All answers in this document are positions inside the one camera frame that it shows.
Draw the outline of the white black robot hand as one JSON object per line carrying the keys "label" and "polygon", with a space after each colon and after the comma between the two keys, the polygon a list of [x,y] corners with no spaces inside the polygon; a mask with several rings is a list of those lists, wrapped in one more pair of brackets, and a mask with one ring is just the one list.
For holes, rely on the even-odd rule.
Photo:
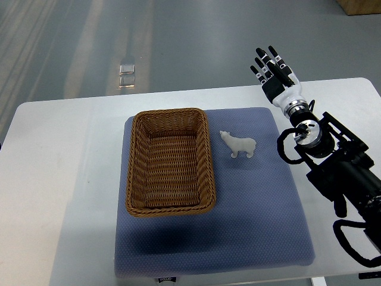
{"label": "white black robot hand", "polygon": [[268,52],[262,48],[257,48],[255,52],[256,65],[250,66],[250,69],[270,103],[284,113],[293,105],[305,104],[300,81],[277,51],[269,46]]}

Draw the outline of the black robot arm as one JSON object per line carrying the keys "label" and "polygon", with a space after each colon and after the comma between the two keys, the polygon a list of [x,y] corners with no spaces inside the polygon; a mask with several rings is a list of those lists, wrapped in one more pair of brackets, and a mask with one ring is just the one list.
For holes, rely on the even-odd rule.
{"label": "black robot arm", "polygon": [[380,179],[371,172],[368,146],[332,115],[313,114],[313,103],[296,100],[286,105],[292,127],[277,139],[277,152],[288,164],[305,163],[307,179],[333,202],[339,220],[333,231],[341,247],[359,264],[375,268],[380,257],[366,259],[352,248],[343,227],[360,228],[380,249]]}

